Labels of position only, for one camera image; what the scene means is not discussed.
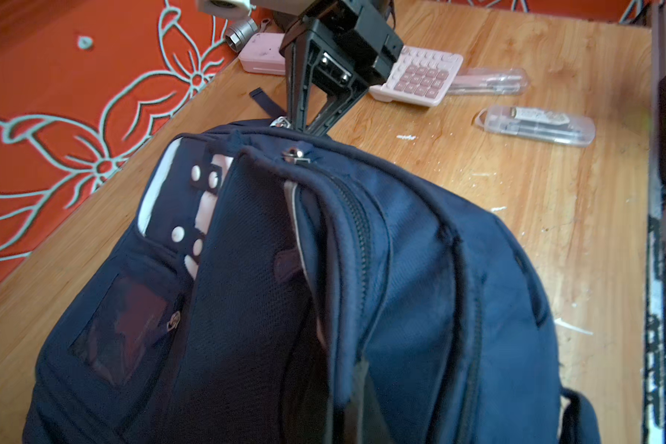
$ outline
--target wooden tabletop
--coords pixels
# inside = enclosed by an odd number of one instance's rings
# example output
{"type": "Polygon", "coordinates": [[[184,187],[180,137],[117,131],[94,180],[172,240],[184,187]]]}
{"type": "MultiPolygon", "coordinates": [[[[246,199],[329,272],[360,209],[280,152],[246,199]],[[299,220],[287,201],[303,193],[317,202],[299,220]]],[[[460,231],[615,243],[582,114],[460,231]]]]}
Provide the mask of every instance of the wooden tabletop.
{"type": "MultiPolygon", "coordinates": [[[[464,66],[523,67],[519,97],[447,97],[427,109],[365,97],[331,131],[496,212],[540,273],[558,325],[563,384],[595,404],[605,443],[641,436],[650,33],[646,29],[396,1],[406,44],[459,53],[464,66]],[[487,134],[491,104],[595,120],[588,148],[487,134]],[[398,135],[417,136],[408,141],[398,135]]],[[[0,443],[20,439],[45,337],[133,219],[146,181],[176,134],[263,118],[248,93],[285,104],[282,77],[238,63],[219,74],[0,284],[0,443]]]]}

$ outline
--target navy blue backpack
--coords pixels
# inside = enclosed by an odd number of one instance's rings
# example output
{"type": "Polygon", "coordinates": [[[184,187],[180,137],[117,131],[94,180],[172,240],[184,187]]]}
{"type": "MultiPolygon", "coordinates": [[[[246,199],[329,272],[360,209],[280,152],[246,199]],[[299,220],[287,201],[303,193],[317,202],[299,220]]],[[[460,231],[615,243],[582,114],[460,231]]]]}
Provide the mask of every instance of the navy blue backpack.
{"type": "Polygon", "coordinates": [[[599,443],[495,215],[269,123],[166,148],[44,343],[26,443],[599,443]]]}

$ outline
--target pink case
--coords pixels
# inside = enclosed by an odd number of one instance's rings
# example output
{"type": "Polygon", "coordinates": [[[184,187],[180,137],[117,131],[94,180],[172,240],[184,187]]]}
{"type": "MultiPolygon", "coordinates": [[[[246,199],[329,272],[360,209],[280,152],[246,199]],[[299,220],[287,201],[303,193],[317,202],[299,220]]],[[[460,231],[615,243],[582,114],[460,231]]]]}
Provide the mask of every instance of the pink case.
{"type": "Polygon", "coordinates": [[[286,60],[279,54],[284,34],[257,33],[239,53],[248,73],[286,75],[286,60]]]}

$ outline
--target scratch on table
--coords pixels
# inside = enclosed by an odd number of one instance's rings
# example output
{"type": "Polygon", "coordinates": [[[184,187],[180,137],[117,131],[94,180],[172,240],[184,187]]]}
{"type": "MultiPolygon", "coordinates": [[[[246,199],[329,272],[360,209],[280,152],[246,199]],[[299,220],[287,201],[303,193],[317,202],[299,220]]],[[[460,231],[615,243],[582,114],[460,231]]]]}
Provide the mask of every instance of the scratch on table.
{"type": "Polygon", "coordinates": [[[592,336],[592,335],[594,334],[594,333],[592,333],[592,332],[590,332],[590,331],[583,330],[582,328],[579,328],[579,327],[576,327],[576,326],[574,326],[574,325],[572,325],[572,324],[568,324],[568,323],[566,323],[564,320],[562,320],[561,317],[555,319],[555,324],[556,324],[556,325],[559,325],[560,327],[565,327],[565,328],[568,328],[568,329],[570,329],[570,330],[576,331],[577,333],[588,334],[589,336],[592,336]]]}

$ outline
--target pink calculator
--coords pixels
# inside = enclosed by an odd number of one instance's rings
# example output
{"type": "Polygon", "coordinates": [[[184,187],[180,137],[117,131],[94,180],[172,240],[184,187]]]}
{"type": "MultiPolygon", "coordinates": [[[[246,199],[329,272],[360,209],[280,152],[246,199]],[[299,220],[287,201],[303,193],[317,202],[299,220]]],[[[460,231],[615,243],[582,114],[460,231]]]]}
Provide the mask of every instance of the pink calculator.
{"type": "Polygon", "coordinates": [[[405,46],[387,82],[371,86],[370,94],[381,102],[396,100],[435,107],[442,102],[463,61],[458,54],[405,46]]]}

